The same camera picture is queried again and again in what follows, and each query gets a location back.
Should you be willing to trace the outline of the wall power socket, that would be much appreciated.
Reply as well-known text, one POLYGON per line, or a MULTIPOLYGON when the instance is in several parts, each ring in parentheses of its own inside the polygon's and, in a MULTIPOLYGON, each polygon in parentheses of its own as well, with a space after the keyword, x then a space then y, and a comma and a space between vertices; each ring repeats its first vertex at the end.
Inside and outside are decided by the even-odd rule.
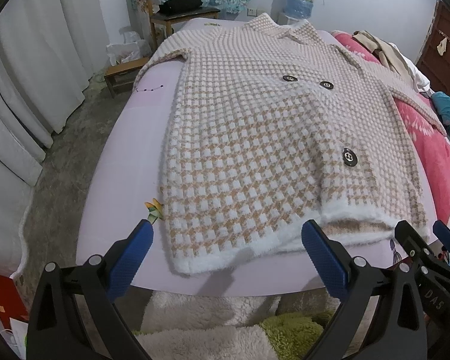
POLYGON ((248 8, 247 9, 247 16, 248 17, 257 17, 264 13, 264 10, 257 9, 257 8, 248 8))

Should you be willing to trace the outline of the white plastic bags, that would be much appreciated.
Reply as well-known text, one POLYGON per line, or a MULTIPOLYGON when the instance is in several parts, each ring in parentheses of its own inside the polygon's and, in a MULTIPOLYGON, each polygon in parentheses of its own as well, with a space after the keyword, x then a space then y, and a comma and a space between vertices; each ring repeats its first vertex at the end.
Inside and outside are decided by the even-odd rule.
POLYGON ((124 40, 122 44, 108 44, 105 47, 111 66, 136 61, 149 56, 152 52, 149 43, 136 31, 125 32, 124 40))

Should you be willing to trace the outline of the wooden chair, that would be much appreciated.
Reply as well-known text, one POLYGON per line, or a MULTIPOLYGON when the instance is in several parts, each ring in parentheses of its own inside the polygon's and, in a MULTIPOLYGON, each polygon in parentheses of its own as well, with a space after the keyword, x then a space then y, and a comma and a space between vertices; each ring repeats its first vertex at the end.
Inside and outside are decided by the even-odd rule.
POLYGON ((165 27, 165 38, 168 38, 173 33, 173 24, 199 17, 217 19, 220 13, 220 9, 215 6, 204 6, 202 0, 167 0, 159 3, 158 7, 158 11, 154 12, 153 0, 145 0, 145 11, 148 14, 154 50, 158 48, 157 24, 165 27))

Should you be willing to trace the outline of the beige white houndstooth knit coat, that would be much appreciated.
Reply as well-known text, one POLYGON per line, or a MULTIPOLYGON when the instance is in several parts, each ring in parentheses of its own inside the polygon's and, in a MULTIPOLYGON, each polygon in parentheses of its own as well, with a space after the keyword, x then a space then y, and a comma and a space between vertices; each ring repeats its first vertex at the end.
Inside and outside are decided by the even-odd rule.
POLYGON ((429 236, 418 156, 397 104, 437 116, 395 72, 261 15, 182 30, 148 61, 182 58, 161 160, 170 262, 184 275, 295 252, 313 219, 344 245, 429 236))

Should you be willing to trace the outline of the dark red wooden door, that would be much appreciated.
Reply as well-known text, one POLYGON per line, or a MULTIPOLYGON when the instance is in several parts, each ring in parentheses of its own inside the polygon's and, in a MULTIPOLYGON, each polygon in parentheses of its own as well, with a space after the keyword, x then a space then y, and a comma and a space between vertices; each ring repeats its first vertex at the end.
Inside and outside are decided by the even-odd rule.
POLYGON ((450 95, 450 10, 437 1, 433 22, 417 63, 431 89, 450 95))

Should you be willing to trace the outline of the red floral blanket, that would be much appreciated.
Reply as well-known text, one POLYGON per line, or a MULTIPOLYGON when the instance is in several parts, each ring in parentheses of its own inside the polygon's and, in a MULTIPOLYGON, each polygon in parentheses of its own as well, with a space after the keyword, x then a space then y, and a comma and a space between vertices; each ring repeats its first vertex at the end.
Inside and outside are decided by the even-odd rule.
POLYGON ((271 166, 283 205, 272 229, 289 239, 314 219, 348 245, 380 242, 402 220, 430 236, 424 194, 450 229, 450 143, 430 106, 348 33, 316 30, 295 41, 297 129, 278 135, 271 166))

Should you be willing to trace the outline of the black clothes on chair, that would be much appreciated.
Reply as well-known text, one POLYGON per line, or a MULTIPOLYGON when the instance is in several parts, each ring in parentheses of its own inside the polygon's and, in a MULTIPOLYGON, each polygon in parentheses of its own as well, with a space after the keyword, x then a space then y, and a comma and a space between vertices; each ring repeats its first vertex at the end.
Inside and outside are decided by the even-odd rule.
POLYGON ((174 16, 195 11, 202 4, 202 0, 167 0, 159 5, 158 13, 164 16, 174 16))

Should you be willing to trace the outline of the red box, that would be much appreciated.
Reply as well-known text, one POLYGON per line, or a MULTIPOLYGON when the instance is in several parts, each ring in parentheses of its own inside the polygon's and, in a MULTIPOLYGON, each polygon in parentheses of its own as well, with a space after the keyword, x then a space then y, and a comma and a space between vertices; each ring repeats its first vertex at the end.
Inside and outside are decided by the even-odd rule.
POLYGON ((26 306, 12 279, 0 275, 0 320, 5 329, 11 328, 11 320, 29 321, 26 306))

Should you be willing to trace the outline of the white water dispenser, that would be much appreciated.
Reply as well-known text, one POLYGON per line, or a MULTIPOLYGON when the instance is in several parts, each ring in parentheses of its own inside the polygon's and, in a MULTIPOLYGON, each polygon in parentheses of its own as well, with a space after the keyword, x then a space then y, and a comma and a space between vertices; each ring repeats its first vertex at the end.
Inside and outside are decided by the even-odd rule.
POLYGON ((302 20, 286 15, 283 11, 278 14, 277 24, 293 26, 299 24, 302 20))

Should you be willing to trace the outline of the beige clothes pile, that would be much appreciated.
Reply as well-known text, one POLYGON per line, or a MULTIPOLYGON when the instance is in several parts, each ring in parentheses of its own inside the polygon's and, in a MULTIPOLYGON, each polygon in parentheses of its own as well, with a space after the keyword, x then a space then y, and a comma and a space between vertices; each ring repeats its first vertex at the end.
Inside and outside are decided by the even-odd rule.
POLYGON ((401 53, 395 44, 384 41, 368 31, 354 32, 353 39, 378 58, 383 66, 404 78, 415 92, 428 93, 431 90, 430 80, 401 53))

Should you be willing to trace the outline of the white curtain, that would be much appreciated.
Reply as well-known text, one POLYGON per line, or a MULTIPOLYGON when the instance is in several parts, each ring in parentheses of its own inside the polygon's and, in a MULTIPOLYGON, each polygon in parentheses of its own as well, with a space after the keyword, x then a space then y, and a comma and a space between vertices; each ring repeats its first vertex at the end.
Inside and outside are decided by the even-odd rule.
POLYGON ((106 63, 99 0, 9 0, 0 12, 0 274, 27 258, 23 227, 53 135, 106 63))

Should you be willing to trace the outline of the green fluffy garment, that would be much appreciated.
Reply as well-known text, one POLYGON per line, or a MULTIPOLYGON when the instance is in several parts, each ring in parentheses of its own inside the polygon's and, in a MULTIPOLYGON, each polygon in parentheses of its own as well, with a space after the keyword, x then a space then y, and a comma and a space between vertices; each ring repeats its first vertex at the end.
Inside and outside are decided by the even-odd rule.
POLYGON ((239 309, 150 311, 134 335, 151 359, 303 359, 328 315, 239 309))

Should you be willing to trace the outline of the small wooden stool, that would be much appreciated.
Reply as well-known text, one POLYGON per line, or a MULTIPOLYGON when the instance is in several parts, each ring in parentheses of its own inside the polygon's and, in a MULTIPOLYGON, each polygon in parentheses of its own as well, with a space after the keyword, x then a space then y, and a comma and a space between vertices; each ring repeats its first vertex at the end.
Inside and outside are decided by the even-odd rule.
POLYGON ((117 93, 127 90, 129 86, 132 86, 139 70, 148 61, 149 57, 144 57, 108 67, 104 74, 104 79, 111 96, 114 98, 117 93))

